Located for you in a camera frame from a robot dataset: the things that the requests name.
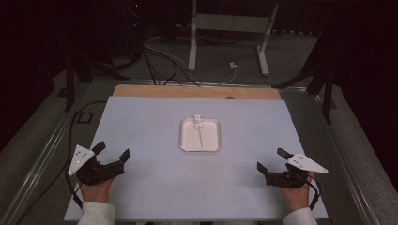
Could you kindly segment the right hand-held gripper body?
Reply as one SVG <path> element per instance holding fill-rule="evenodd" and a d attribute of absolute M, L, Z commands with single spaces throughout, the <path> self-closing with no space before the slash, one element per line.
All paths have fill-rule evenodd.
<path fill-rule="evenodd" d="M 268 186 L 280 188 L 301 188 L 307 182 L 307 172 L 328 173 L 321 166 L 302 153 L 294 154 L 286 160 L 284 172 L 269 172 L 265 175 Z"/>

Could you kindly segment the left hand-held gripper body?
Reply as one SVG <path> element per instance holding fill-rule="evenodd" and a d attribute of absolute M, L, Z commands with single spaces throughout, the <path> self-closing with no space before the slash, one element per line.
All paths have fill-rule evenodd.
<path fill-rule="evenodd" d="M 67 175 L 75 175 L 83 184 L 93 186 L 124 173 L 124 164 L 120 159 L 102 165 L 92 149 L 77 145 L 72 155 Z"/>

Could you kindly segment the white square plate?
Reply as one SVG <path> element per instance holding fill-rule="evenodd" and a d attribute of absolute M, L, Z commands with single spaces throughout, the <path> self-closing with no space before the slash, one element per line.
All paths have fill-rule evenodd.
<path fill-rule="evenodd" d="M 203 144 L 200 144 L 193 117 L 182 120 L 180 126 L 180 148 L 182 150 L 186 152 L 216 152 L 221 149 L 220 124 L 216 119 L 202 118 L 202 138 Z"/>

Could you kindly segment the white utensil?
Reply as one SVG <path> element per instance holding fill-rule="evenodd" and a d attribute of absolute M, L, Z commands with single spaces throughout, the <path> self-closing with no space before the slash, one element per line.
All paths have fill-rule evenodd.
<path fill-rule="evenodd" d="M 199 142 L 200 144 L 203 144 L 203 138 L 202 138 L 202 118 L 199 114 L 196 114 L 194 117 L 194 126 L 198 131 L 199 135 Z"/>

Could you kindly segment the person's right hand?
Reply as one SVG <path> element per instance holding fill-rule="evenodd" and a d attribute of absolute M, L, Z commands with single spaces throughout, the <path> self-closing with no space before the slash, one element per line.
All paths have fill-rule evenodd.
<path fill-rule="evenodd" d="M 280 192 L 284 195 L 284 199 L 288 209 L 293 212 L 308 207 L 310 184 L 314 178 L 314 172 L 307 172 L 307 183 L 300 188 L 280 187 Z"/>

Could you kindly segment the person's left hand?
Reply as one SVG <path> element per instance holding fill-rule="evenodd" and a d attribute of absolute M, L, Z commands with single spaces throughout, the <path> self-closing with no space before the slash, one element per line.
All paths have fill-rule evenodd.
<path fill-rule="evenodd" d="M 106 180 L 100 184 L 88 186 L 81 185 L 81 192 L 85 202 L 107 203 L 109 201 L 109 192 L 114 178 Z"/>

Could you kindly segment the pale blue table mat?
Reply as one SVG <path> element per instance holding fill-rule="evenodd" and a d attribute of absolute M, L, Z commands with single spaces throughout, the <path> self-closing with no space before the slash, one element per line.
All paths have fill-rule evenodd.
<path fill-rule="evenodd" d="M 219 122 L 220 150 L 180 148 L 181 122 L 196 114 Z M 131 152 L 112 184 L 118 221 L 282 218 L 283 197 L 256 164 L 280 173 L 278 148 L 304 154 L 282 100 L 110 97 L 94 141 L 106 144 L 103 163 Z"/>

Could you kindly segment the black stand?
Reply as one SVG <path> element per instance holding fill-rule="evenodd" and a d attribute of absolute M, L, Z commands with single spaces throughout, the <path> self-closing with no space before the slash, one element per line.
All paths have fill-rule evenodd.
<path fill-rule="evenodd" d="M 307 86 L 306 92 L 309 95 L 314 96 L 318 95 L 321 89 L 324 89 L 322 113 L 325 120 L 330 124 L 331 94 L 333 86 L 333 48 L 328 46 L 329 42 L 330 33 L 327 30 L 324 30 L 317 38 L 317 41 L 300 73 L 285 82 L 273 84 L 272 87 L 285 89 L 294 83 L 298 83 L 299 81 L 311 77 L 312 79 Z"/>
<path fill-rule="evenodd" d="M 75 101 L 75 91 L 74 91 L 74 75 L 78 74 L 78 67 L 84 68 L 86 64 L 97 68 L 98 70 L 104 72 L 106 75 L 120 81 L 127 81 L 127 77 L 123 77 L 110 68 L 107 68 L 99 61 L 94 60 L 92 57 L 88 56 L 83 52 L 78 52 L 72 48 L 65 49 L 66 54 L 66 107 L 65 112 L 69 112 L 74 101 Z"/>

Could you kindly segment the wooden table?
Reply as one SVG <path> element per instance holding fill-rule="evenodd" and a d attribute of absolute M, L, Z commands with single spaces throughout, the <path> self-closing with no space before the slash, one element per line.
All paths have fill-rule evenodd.
<path fill-rule="evenodd" d="M 277 89 L 251 87 L 199 87 L 119 84 L 116 97 L 149 98 L 216 98 L 216 99 L 263 99 L 281 100 Z"/>

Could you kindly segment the dark equipment rack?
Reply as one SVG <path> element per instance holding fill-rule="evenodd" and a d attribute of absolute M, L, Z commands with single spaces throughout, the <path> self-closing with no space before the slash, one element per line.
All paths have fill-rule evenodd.
<path fill-rule="evenodd" d="M 141 56 L 147 29 L 144 0 L 93 0 L 104 42 L 104 61 Z"/>

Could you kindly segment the grey metal stand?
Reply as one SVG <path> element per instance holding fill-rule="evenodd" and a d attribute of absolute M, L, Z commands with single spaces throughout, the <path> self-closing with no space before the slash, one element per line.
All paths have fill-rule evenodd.
<path fill-rule="evenodd" d="M 191 47 L 188 62 L 188 71 L 194 72 L 196 69 L 197 43 L 196 33 L 201 30 L 216 31 L 235 31 L 235 32 L 252 32 L 262 33 L 264 35 L 263 42 L 256 47 L 261 74 L 267 76 L 269 74 L 268 62 L 265 49 L 268 45 L 270 33 L 274 24 L 274 20 L 279 5 L 273 4 L 272 10 L 267 17 L 251 17 L 219 14 L 204 14 L 197 12 L 197 0 L 192 0 L 191 13 Z"/>

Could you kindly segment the black floor socket frame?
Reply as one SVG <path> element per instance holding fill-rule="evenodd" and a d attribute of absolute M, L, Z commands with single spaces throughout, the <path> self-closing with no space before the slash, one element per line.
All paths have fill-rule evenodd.
<path fill-rule="evenodd" d="M 79 112 L 77 116 L 77 124 L 90 124 L 93 118 L 93 113 L 91 112 Z"/>

